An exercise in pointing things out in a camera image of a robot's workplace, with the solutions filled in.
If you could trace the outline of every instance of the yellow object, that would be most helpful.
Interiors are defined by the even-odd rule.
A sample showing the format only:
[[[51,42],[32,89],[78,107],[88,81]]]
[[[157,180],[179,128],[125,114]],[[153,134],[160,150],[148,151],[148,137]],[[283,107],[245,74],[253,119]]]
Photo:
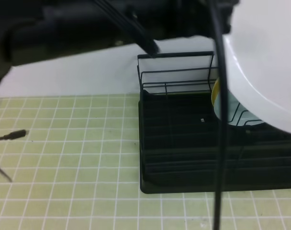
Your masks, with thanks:
[[[212,90],[212,104],[213,104],[213,106],[214,106],[214,102],[215,102],[219,92],[220,92],[220,83],[219,83],[219,79],[217,79],[213,85],[213,90]]]

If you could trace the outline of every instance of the black cable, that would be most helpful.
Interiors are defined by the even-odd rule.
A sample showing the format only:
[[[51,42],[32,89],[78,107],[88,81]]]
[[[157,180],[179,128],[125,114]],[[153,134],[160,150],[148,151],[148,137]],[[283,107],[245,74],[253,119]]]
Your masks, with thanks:
[[[227,120],[228,120],[228,91],[227,91],[227,76],[226,63],[223,45],[223,32],[221,24],[220,11],[218,9],[217,0],[208,0],[209,11],[213,25],[213,38],[216,44],[216,54],[219,64],[219,82],[220,82],[220,109],[221,122],[219,129],[219,149],[217,154],[217,169],[215,178],[215,197],[214,197],[214,216],[213,216],[213,230],[220,229],[221,221],[221,202],[222,191],[225,180],[225,164],[227,156]]]
[[[25,129],[13,131],[3,137],[0,137],[0,140],[15,140],[18,138],[23,138],[27,135],[27,131]]]
[[[92,0],[119,29],[127,33],[146,53],[153,55],[159,47],[146,30],[137,22],[118,11],[108,0]]]

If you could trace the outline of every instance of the wire basket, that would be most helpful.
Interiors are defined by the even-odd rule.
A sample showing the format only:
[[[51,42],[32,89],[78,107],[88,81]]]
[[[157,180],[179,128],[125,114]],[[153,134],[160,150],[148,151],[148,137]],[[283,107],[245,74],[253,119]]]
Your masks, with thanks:
[[[145,59],[184,57],[204,58],[200,62],[207,65],[150,71],[140,68]],[[211,104],[216,69],[212,51],[138,56],[140,181],[144,193],[214,190],[220,122]],[[182,73],[189,71],[195,79],[183,80]],[[149,75],[162,73],[149,80]],[[238,121],[246,112],[240,113]],[[291,188],[291,134],[266,123],[250,126],[251,121],[255,120],[229,126],[225,190]]]

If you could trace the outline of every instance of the black wire rack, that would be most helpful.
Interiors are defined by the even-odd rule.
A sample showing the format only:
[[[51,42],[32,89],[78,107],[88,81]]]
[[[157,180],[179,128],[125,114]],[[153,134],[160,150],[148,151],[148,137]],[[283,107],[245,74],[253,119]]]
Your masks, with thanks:
[[[204,57],[205,67],[141,71],[148,58]],[[140,83],[140,176],[144,193],[211,192],[218,154],[220,120],[211,103],[214,52],[138,56]],[[186,71],[207,71],[203,79],[181,80]],[[165,73],[156,81],[151,74]],[[168,81],[168,74],[178,80]],[[239,114],[240,103],[229,122]],[[257,119],[229,125],[225,191],[291,188],[291,134]]]

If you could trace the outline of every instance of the cutting mat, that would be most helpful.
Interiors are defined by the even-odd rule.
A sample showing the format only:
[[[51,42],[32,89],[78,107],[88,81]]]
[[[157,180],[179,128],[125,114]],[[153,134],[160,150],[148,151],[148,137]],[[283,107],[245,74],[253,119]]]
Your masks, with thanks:
[[[0,98],[0,230],[210,230],[212,193],[139,190],[138,95]],[[291,189],[224,194],[222,230],[291,230]]]

